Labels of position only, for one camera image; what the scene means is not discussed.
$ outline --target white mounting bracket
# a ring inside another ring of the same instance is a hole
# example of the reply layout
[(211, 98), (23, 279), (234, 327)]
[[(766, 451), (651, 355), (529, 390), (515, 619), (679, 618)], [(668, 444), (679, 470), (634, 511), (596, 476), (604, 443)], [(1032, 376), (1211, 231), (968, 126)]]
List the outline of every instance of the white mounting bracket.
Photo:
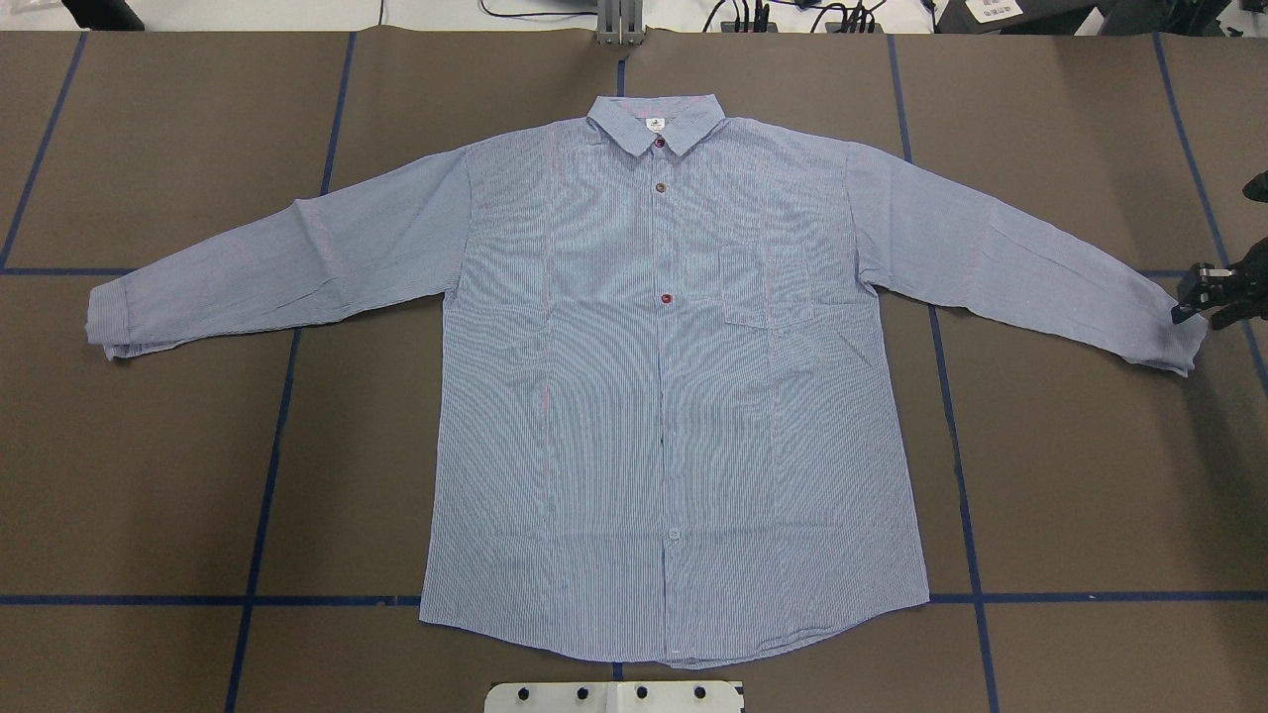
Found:
[(739, 681), (497, 684), (484, 713), (744, 713)]
[(643, 44), (643, 0), (598, 0), (600, 44)]

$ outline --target chest pocket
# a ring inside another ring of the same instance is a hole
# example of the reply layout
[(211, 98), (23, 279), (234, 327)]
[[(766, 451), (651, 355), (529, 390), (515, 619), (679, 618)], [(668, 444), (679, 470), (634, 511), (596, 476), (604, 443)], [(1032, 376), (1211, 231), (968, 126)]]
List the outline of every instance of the chest pocket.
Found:
[(727, 322), (779, 329), (813, 316), (810, 270), (800, 245), (727, 245), (719, 266)]

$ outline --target shirt cuff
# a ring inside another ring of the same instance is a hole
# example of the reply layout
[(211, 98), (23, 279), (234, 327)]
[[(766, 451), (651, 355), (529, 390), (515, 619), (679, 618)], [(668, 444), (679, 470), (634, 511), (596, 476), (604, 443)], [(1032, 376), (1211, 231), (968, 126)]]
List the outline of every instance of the shirt cuff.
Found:
[(87, 298), (89, 344), (105, 348), (105, 358), (122, 355), (119, 346), (128, 344), (128, 296), (123, 291), (123, 280), (94, 287)]

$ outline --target white floor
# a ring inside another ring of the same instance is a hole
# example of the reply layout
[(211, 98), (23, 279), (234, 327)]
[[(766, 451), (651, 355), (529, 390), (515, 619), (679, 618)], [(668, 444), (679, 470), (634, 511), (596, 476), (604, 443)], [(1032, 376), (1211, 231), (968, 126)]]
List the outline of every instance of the white floor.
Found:
[[(593, 0), (484, 0), (496, 13), (529, 13), (593, 9)], [(941, 13), (946, 0), (938, 0)], [(1268, 20), (1262, 14), (1243, 11), (1232, 0), (1220, 15), (1224, 25), (1248, 37), (1268, 37)], [(152, 30), (351, 30), (379, 22), (380, 0), (129, 0), (137, 15)], [(495, 18), (481, 10), (477, 0), (385, 0), (384, 23), (410, 29), (430, 30), (538, 30), (554, 28), (595, 28), (593, 16), (578, 18)], [(643, 22), (648, 27), (677, 32), (700, 32), (710, 0), (644, 0)], [(730, 4), (714, 19), (734, 18)], [(818, 9), (800, 10), (792, 5), (771, 8), (771, 22), (780, 32), (806, 32)], [(1098, 15), (1084, 24), (1080, 34), (1093, 34)], [(825, 20), (839, 18), (833, 11)], [(889, 33), (929, 33), (933, 20), (919, 0), (885, 0), (876, 19)], [(57, 0), (0, 0), (0, 29), (79, 29), (70, 13)]]

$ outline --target button-up shirt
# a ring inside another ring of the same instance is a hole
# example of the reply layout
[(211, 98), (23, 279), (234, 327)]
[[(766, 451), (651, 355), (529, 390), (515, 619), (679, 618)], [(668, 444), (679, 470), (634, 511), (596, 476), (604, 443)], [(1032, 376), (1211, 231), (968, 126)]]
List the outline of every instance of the button-up shirt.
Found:
[(295, 200), (95, 288), (87, 334), (136, 356), (444, 293), (421, 618), (705, 667), (928, 599), (879, 287), (1179, 374), (1206, 330), (1051, 225), (709, 95)]

